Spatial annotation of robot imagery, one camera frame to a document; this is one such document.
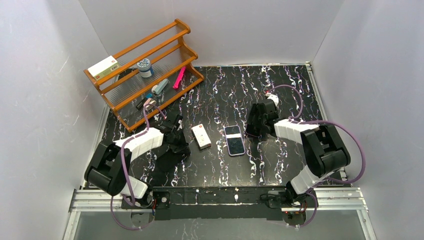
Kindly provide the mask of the black smartphone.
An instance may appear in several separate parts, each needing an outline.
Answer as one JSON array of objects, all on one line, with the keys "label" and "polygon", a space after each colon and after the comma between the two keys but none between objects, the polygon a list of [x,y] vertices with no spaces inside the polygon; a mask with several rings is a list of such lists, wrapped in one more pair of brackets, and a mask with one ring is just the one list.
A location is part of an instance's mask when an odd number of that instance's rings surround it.
[{"label": "black smartphone", "polygon": [[244,155],[246,150],[239,126],[226,126],[224,128],[228,154],[231,157]]}]

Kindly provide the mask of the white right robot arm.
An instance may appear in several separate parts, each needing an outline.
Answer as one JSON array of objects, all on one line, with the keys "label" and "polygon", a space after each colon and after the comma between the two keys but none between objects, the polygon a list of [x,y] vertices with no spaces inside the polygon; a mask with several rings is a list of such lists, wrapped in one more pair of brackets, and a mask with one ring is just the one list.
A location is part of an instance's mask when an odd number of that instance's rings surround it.
[{"label": "white right robot arm", "polygon": [[306,165],[285,185],[280,199],[287,204],[299,202],[315,185],[351,163],[351,156],[335,126],[294,123],[282,118],[271,99],[252,105],[246,133],[255,137],[271,135],[302,145]]}]

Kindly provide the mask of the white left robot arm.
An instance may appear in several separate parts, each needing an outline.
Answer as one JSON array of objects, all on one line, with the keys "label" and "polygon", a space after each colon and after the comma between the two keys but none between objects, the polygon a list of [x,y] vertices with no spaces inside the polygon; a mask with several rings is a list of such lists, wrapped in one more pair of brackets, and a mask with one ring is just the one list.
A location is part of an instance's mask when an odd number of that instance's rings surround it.
[{"label": "white left robot arm", "polygon": [[84,179],[110,196],[125,195],[132,206],[148,207],[153,202],[148,183],[129,175],[132,161],[161,148],[156,160],[160,173],[167,173],[191,153],[184,135],[183,117],[171,113],[139,134],[117,141],[101,141],[84,173]]}]

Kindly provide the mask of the black phone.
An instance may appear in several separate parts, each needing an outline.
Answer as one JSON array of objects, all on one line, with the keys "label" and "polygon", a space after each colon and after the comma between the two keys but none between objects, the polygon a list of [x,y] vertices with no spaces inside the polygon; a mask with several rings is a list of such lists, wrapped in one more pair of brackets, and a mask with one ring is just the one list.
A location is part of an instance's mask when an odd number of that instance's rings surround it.
[{"label": "black phone", "polygon": [[175,166],[185,161],[189,153],[167,151],[157,158],[156,166],[160,172],[167,173]]}]

